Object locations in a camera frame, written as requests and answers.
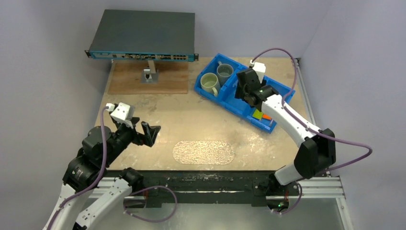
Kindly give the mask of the light green mug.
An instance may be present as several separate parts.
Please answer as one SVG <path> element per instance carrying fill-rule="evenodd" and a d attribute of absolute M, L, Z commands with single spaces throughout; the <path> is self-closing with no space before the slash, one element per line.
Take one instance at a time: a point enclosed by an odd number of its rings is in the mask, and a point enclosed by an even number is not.
<path fill-rule="evenodd" d="M 213 96 L 217 97 L 219 95 L 221 86 L 219 79 L 214 73 L 206 73 L 202 75 L 200 79 L 201 88 Z"/>

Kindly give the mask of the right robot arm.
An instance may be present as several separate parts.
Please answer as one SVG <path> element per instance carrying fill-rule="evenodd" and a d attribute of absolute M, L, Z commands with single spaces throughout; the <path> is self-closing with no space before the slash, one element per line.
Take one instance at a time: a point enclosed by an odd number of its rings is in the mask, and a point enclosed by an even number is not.
<path fill-rule="evenodd" d="M 280 195 L 291 182 L 310 179 L 336 162 L 335 135 L 330 129 L 321 130 L 304 119 L 253 68 L 238 72 L 237 80 L 235 98 L 270 116 L 298 146 L 293 162 L 269 175 L 269 191 Z"/>

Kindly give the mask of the clear textured oval tray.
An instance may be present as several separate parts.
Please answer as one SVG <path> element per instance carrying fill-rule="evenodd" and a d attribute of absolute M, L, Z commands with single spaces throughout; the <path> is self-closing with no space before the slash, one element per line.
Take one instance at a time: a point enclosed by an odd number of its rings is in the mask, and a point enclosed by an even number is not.
<path fill-rule="evenodd" d="M 233 161 L 235 149 L 225 141 L 184 140 L 175 144 L 172 156 L 187 165 L 227 165 Z"/>

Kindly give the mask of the blue plastic divided bin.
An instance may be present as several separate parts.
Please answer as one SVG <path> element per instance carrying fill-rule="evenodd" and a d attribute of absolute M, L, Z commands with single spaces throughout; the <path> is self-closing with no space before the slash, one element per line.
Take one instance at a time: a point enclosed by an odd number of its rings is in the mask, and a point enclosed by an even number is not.
<path fill-rule="evenodd" d="M 234 73 L 231 77 L 226 81 L 226 83 L 221 87 L 219 95 L 215 97 L 209 92 L 206 92 L 202 89 L 200 79 L 206 73 L 215 73 L 218 67 L 218 62 L 222 62 L 225 64 L 229 64 L 234 69 Z M 255 111 L 255 108 L 251 108 L 246 102 L 242 101 L 241 99 L 235 98 L 235 93 L 238 85 L 237 80 L 237 72 L 247 69 L 248 67 L 223 55 L 218 53 L 210 62 L 209 64 L 202 70 L 202 72 L 197 76 L 194 90 L 196 93 L 201 95 L 202 97 L 212 101 L 213 103 L 221 106 L 225 110 L 229 111 L 230 113 L 238 116 L 239 118 L 247 121 L 251 125 L 255 126 L 256 128 L 271 133 L 274 128 L 276 127 L 277 123 L 273 120 L 267 120 L 262 118 L 258 120 L 254 118 L 252 115 Z"/>

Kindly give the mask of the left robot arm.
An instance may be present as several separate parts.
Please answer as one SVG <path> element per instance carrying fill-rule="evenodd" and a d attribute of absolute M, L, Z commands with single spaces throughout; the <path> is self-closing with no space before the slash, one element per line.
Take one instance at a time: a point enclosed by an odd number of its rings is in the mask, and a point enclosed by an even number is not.
<path fill-rule="evenodd" d="M 106 176 L 108 167 L 130 144 L 154 145 L 161 127 L 142 122 L 144 132 L 139 133 L 135 128 L 138 121 L 138 117 L 132 117 L 130 126 L 115 121 L 117 130 L 114 132 L 101 121 L 88 132 L 76 157 L 68 164 L 59 198 L 45 230 L 89 230 L 125 196 L 147 191 L 143 175 L 129 167 L 119 173 L 106 193 L 88 208 L 83 207 Z"/>

